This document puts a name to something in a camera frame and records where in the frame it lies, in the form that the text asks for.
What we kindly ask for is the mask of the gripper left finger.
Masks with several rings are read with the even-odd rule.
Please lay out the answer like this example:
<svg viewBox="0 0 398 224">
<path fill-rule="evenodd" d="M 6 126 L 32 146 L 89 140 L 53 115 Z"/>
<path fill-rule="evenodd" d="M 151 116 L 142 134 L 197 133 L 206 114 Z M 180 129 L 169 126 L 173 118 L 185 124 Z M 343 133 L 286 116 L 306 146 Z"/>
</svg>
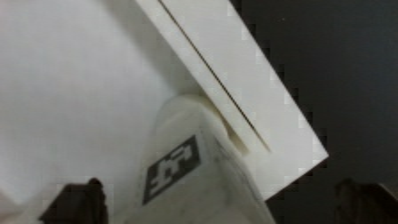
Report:
<svg viewBox="0 0 398 224">
<path fill-rule="evenodd" d="M 43 224 L 109 224 L 103 184 L 68 184 L 39 216 Z"/>
</svg>

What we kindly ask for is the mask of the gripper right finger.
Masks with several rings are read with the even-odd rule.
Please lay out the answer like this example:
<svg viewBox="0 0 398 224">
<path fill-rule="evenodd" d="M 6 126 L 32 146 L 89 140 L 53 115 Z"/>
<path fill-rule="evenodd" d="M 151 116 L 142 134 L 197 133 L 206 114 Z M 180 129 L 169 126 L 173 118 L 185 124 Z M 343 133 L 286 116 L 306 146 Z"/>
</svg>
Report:
<svg viewBox="0 0 398 224">
<path fill-rule="evenodd" d="M 398 224 L 398 182 L 359 183 L 345 179 L 334 192 L 334 224 Z"/>
</svg>

